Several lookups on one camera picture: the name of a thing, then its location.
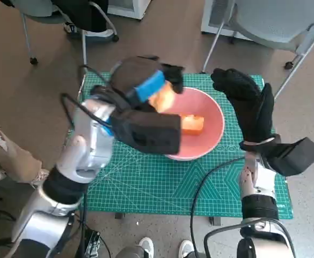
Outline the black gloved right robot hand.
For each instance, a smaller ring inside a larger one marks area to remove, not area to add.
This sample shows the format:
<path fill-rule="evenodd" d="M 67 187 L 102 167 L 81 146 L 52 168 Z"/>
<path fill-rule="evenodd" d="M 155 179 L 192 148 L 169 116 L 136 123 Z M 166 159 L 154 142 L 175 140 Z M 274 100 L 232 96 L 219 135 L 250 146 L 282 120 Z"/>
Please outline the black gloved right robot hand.
<path fill-rule="evenodd" d="M 252 77 L 236 69 L 216 68 L 210 77 L 213 88 L 233 106 L 245 141 L 260 143 L 272 137 L 274 97 L 269 83 L 259 89 Z"/>

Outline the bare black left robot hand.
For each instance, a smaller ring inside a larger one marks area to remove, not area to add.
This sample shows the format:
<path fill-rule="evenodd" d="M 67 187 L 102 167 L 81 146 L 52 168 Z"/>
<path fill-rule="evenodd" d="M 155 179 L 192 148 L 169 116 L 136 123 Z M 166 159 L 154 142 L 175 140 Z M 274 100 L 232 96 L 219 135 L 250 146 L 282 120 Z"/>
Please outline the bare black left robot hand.
<path fill-rule="evenodd" d="M 133 109 L 162 113 L 183 92 L 183 70 L 157 56 L 133 56 L 116 65 L 109 84 Z"/>

